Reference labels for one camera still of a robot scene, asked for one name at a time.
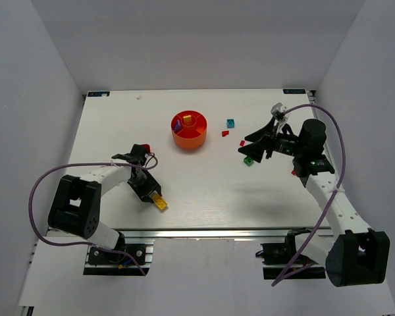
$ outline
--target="white wall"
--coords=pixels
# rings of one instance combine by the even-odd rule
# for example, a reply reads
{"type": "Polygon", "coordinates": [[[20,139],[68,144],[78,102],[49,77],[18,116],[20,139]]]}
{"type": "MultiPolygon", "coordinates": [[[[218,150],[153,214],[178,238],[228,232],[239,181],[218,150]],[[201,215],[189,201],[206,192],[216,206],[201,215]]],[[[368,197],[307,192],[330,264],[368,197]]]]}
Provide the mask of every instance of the white wall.
{"type": "MultiPolygon", "coordinates": [[[[29,0],[0,0],[0,315],[14,315],[34,245],[35,179],[64,163],[82,110],[78,88],[29,0]]],[[[56,178],[38,192],[45,231],[56,178]]]]}
{"type": "MultiPolygon", "coordinates": [[[[317,101],[344,132],[349,198],[373,228],[390,237],[387,278],[395,301],[395,0],[365,2],[317,101]]],[[[329,147],[339,157],[336,137],[329,138],[329,147]]]]}
{"type": "Polygon", "coordinates": [[[364,0],[32,0],[80,90],[317,88],[364,0]]]}

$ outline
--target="tabletop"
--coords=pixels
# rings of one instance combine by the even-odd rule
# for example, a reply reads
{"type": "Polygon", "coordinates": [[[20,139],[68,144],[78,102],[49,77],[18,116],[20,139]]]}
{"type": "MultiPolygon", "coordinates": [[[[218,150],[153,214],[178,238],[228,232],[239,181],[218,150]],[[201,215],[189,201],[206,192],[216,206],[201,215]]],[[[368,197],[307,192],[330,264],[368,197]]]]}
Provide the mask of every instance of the tabletop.
{"type": "MultiPolygon", "coordinates": [[[[308,98],[282,90],[124,91],[87,97],[70,162],[109,162],[117,153],[128,153],[133,144],[151,146],[159,160],[151,174],[161,184],[169,208],[160,212],[142,203],[122,184],[101,200],[100,219],[113,228],[313,226],[321,210],[291,174],[291,157],[274,153],[249,167],[237,152],[246,135],[267,124],[278,102],[291,108],[308,103],[308,98]],[[185,110],[200,112],[207,120],[206,141],[192,151],[178,147],[171,134],[172,118],[185,110]],[[222,137],[227,119],[234,119],[235,127],[222,137]]],[[[298,133],[310,118],[313,112],[305,108],[291,113],[288,122],[298,133]]]]}

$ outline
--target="teal cube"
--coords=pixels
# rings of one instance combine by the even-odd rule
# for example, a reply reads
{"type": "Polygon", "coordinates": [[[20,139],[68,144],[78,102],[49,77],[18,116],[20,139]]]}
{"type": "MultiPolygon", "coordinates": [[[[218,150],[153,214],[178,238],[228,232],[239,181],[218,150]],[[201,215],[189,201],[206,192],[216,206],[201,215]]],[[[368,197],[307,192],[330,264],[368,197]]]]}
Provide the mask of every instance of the teal cube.
{"type": "Polygon", "coordinates": [[[243,161],[244,161],[244,163],[245,163],[247,166],[249,166],[249,167],[254,163],[253,159],[250,158],[250,157],[244,158],[243,161]]]}
{"type": "Polygon", "coordinates": [[[228,118],[226,120],[226,127],[227,128],[234,128],[234,120],[232,118],[228,118]]]}

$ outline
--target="purple cable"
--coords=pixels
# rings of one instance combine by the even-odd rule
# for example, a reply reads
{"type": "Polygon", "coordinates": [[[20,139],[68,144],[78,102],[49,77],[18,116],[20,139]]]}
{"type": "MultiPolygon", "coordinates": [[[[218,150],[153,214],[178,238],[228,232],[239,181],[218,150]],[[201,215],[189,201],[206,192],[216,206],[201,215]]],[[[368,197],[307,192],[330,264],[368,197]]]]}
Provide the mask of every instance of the purple cable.
{"type": "Polygon", "coordinates": [[[326,113],[330,119],[332,120],[332,122],[335,125],[336,128],[336,132],[338,133],[338,137],[340,139],[340,144],[341,144],[341,152],[342,152],[342,168],[341,168],[341,174],[340,174],[340,178],[338,179],[338,182],[336,183],[336,189],[332,192],[332,194],[330,195],[330,198],[327,202],[327,204],[325,205],[325,208],[323,209],[323,212],[321,214],[321,216],[319,217],[319,219],[316,222],[316,225],[313,227],[313,230],[310,232],[309,236],[306,238],[306,240],[304,241],[304,243],[302,244],[302,246],[299,248],[299,250],[294,254],[294,256],[291,258],[291,260],[287,263],[287,265],[285,266],[285,268],[283,268],[283,270],[281,271],[281,273],[277,276],[277,278],[274,280],[274,282],[272,282],[271,286],[275,286],[277,285],[279,282],[281,282],[282,280],[296,274],[299,273],[303,270],[306,270],[308,267],[310,267],[311,265],[306,265],[302,268],[299,268],[291,273],[285,274],[289,268],[292,266],[292,264],[297,260],[298,256],[302,254],[304,248],[307,247],[308,243],[310,242],[310,240],[313,238],[313,236],[315,235],[315,233],[317,232],[317,230],[319,229],[323,219],[325,219],[329,207],[332,205],[332,202],[334,201],[335,196],[337,195],[338,191],[337,189],[339,189],[339,187],[341,186],[341,183],[344,179],[344,175],[345,175],[345,168],[346,168],[346,154],[345,154],[345,147],[344,147],[344,139],[342,138],[342,133],[341,133],[341,129],[338,126],[337,121],[335,120],[335,118],[333,117],[333,115],[326,109],[316,105],[316,104],[302,104],[302,105],[298,105],[297,107],[293,107],[289,110],[286,110],[284,112],[284,114],[288,114],[292,111],[295,111],[297,109],[301,109],[303,107],[314,107],[315,109],[318,109],[324,113],[326,113]]]}
{"type": "MultiPolygon", "coordinates": [[[[58,242],[51,242],[47,239],[45,239],[43,236],[41,236],[37,226],[35,225],[35,220],[34,220],[34,212],[33,212],[33,200],[34,200],[34,194],[35,191],[37,190],[37,187],[39,186],[39,184],[41,183],[42,180],[44,180],[44,178],[46,176],[48,176],[49,174],[61,170],[61,169],[65,169],[65,168],[70,168],[70,167],[90,167],[90,166],[120,166],[120,167],[134,167],[137,169],[142,169],[142,170],[149,170],[152,168],[155,168],[158,165],[158,160],[155,158],[155,155],[153,156],[153,158],[155,159],[155,164],[150,166],[150,167],[142,167],[142,166],[138,166],[138,165],[132,165],[130,163],[117,163],[117,164],[113,164],[113,163],[69,163],[67,165],[61,165],[58,167],[54,167],[50,170],[48,170],[47,172],[45,172],[43,175],[41,175],[38,180],[36,180],[34,186],[32,187],[31,193],[29,195],[29,200],[28,200],[28,214],[29,214],[29,222],[31,224],[32,230],[34,231],[35,235],[38,237],[39,240],[41,240],[44,244],[48,244],[50,246],[57,246],[57,247],[65,247],[65,246],[76,246],[76,245],[88,245],[88,246],[94,246],[93,243],[91,242],[68,242],[65,244],[61,244],[58,242]]],[[[145,271],[140,267],[139,263],[127,252],[125,251],[119,251],[119,250],[110,250],[110,249],[105,249],[105,248],[98,248],[101,251],[106,251],[109,253],[117,253],[117,254],[121,254],[121,255],[126,255],[127,257],[129,257],[133,263],[139,268],[140,272],[145,276],[145,271]]]]}

